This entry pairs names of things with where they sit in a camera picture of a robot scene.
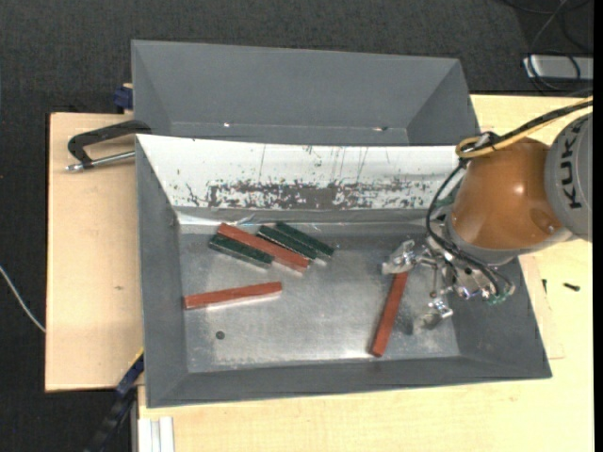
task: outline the black cable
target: black cable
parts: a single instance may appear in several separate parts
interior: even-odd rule
[[[499,2],[501,4],[504,4],[507,7],[511,7],[511,8],[516,9],[516,10],[525,11],[526,13],[533,13],[535,15],[551,15],[552,13],[555,12],[555,10],[544,10],[544,9],[541,9],[541,8],[523,7],[521,5],[516,4],[513,0],[494,0],[494,1]],[[590,1],[591,0],[582,0],[579,3],[575,4],[573,7],[567,8],[563,13],[569,13],[571,11],[574,11],[574,10],[577,10],[579,8],[582,8],[585,5],[587,5]]]
[[[545,54],[550,53],[550,54],[556,54],[556,55],[567,57],[570,60],[570,62],[572,63],[572,65],[574,66],[574,68],[577,70],[577,77],[575,79],[572,79],[571,81],[565,82],[564,83],[565,85],[561,85],[559,82],[556,82],[556,84],[552,84],[550,81],[546,80],[542,75],[540,75],[533,66],[532,56],[536,53],[535,48],[536,48],[537,41],[542,37],[543,33],[549,28],[549,26],[553,22],[556,22],[559,25],[560,30],[562,31],[563,35],[569,42],[571,42],[573,45],[575,45],[581,52],[591,54],[593,52],[593,49],[590,49],[587,45],[580,43],[571,35],[569,30],[567,29],[567,24],[566,24],[564,17],[568,13],[578,10],[579,8],[582,8],[585,5],[588,5],[593,0],[580,0],[578,3],[576,3],[573,6],[567,5],[569,0],[559,0],[560,1],[559,5],[556,6],[553,10],[523,7],[521,5],[517,5],[513,0],[496,0],[496,1],[498,1],[499,3],[502,3],[504,5],[507,5],[508,7],[511,7],[511,8],[520,10],[520,11],[524,11],[527,13],[549,16],[549,18],[546,20],[545,24],[540,28],[540,30],[534,37],[534,39],[529,47],[530,50],[528,52],[527,67],[528,67],[528,70],[531,72],[531,77],[532,77],[531,83],[542,94],[545,94],[548,91],[562,92],[562,93],[572,92],[575,89],[576,84],[580,81],[580,70],[579,70],[578,63],[576,62],[575,58],[571,54],[565,53],[565,52],[559,52],[559,51],[550,51],[550,50],[545,51]]]

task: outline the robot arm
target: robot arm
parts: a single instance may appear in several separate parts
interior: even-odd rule
[[[514,291],[499,266],[573,236],[591,239],[593,114],[572,121],[550,148],[528,135],[592,102],[555,110],[503,137],[461,142],[460,164],[426,216],[427,245],[403,243],[383,273],[434,267],[443,280],[430,307],[444,318],[451,310],[442,308],[442,295],[499,303]]]

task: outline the black carpet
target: black carpet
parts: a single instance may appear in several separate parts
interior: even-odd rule
[[[131,39],[457,57],[472,92],[530,94],[519,62],[560,0],[514,1],[549,13],[498,0],[0,0],[0,265],[43,321],[45,116],[115,112]],[[593,15],[593,1],[564,13],[531,50],[592,51]],[[0,282],[1,450],[80,450],[108,410],[110,392],[46,395],[43,353]],[[125,432],[111,448],[127,445]]]

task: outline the wooden table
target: wooden table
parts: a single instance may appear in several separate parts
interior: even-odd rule
[[[574,100],[473,96],[483,129],[507,132]],[[51,116],[46,390],[114,387],[142,345],[132,162],[70,174],[70,136],[129,116]],[[534,137],[550,143],[571,118]],[[131,149],[132,139],[92,148]],[[552,379],[147,409],[173,417],[176,450],[591,450],[592,245],[522,258]],[[547,295],[542,278],[547,279]],[[563,286],[574,283],[579,292]]]

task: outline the metal tray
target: metal tray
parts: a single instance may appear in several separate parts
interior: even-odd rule
[[[412,319],[432,286],[420,267],[386,354],[367,353],[390,283],[381,262],[423,239],[417,220],[455,165],[450,147],[138,136],[136,152],[150,407],[550,376],[523,285],[496,307],[451,298],[453,318],[426,330]],[[276,220],[336,246],[333,259],[300,275],[207,247],[223,221],[253,232]],[[522,283],[517,262],[504,272]],[[183,310],[188,294],[275,280],[277,299]]]

